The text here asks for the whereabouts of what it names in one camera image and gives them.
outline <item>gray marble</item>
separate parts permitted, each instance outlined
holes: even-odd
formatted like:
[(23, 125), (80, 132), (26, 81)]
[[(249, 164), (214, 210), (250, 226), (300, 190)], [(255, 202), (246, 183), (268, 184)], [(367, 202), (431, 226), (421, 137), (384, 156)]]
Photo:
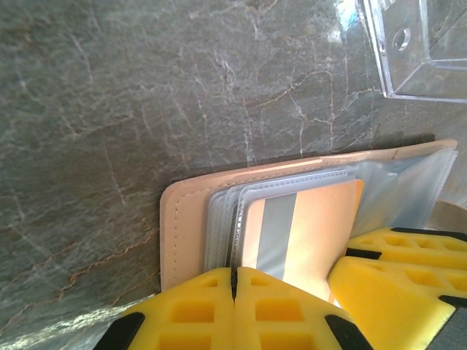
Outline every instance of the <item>gray marble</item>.
[(434, 135), (467, 205), (467, 106), (383, 98), (352, 0), (0, 0), (0, 106), (0, 349), (92, 349), (158, 292), (180, 179)]

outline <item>yellow foam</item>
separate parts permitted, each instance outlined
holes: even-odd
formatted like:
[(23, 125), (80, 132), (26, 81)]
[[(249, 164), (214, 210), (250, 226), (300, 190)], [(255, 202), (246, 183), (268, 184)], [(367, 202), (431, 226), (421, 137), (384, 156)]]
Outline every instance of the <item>yellow foam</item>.
[(352, 238), (348, 248), (381, 252), (380, 260), (467, 270), (467, 242), (382, 228)]
[(341, 349), (327, 315), (350, 321), (345, 311), (318, 297), (255, 269), (238, 269), (235, 349)]
[[(365, 236), (374, 246), (385, 238), (384, 233)], [(404, 239), (412, 245), (412, 238)], [(341, 307), (378, 350), (426, 349), (455, 311), (438, 297), (467, 298), (467, 271), (358, 257), (341, 258), (329, 283)]]
[(129, 308), (145, 316), (129, 350), (233, 350), (231, 269), (218, 268)]

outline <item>clear plastic container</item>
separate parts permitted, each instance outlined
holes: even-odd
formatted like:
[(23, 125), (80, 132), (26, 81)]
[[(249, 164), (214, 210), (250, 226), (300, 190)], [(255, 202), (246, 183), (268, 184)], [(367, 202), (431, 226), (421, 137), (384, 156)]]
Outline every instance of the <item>clear plastic container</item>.
[(467, 102), (467, 0), (364, 0), (388, 98)]

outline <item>black foam edge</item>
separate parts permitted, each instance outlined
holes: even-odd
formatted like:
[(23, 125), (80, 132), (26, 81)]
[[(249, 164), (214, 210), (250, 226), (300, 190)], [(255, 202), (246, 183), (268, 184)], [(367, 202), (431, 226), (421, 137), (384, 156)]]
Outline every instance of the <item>black foam edge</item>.
[(427, 350), (463, 349), (467, 343), (467, 298), (442, 295), (439, 300), (455, 311), (431, 340)]
[(239, 274), (236, 268), (231, 268), (231, 288), (232, 288), (232, 298), (236, 298), (236, 287), (239, 283)]
[(381, 257), (381, 252), (375, 252), (373, 250), (347, 248), (345, 252), (346, 257), (362, 257), (364, 259), (378, 260)]
[(365, 336), (352, 322), (333, 314), (325, 316), (325, 320), (342, 350), (373, 350)]
[(391, 231), (401, 232), (401, 233), (417, 233), (420, 235), (452, 237), (452, 238), (458, 239), (459, 241), (467, 242), (467, 234), (462, 233), (462, 232), (423, 230), (420, 228), (402, 228), (402, 227), (393, 227), (391, 228)]
[(128, 350), (144, 319), (144, 314), (133, 312), (115, 320), (93, 350)]

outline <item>hole in plastic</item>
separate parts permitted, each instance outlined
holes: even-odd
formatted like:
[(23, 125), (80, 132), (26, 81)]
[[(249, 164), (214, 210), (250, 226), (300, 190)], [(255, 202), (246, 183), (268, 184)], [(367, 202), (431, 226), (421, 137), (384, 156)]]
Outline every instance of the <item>hole in plastic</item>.
[(393, 46), (398, 51), (404, 51), (410, 43), (410, 29), (399, 29), (394, 36)]
[(442, 287), (438, 277), (430, 271), (405, 269), (406, 276), (414, 283), (429, 287)]
[(268, 298), (256, 303), (257, 321), (303, 321), (300, 305), (294, 299)]
[(467, 275), (448, 274), (446, 279), (452, 286), (461, 292), (467, 292)]
[(207, 323), (214, 321), (214, 303), (205, 300), (181, 300), (172, 309), (172, 322)]
[(210, 350), (211, 336), (207, 334), (162, 333), (160, 350)]
[(317, 349), (306, 333), (262, 333), (261, 350), (312, 350)]

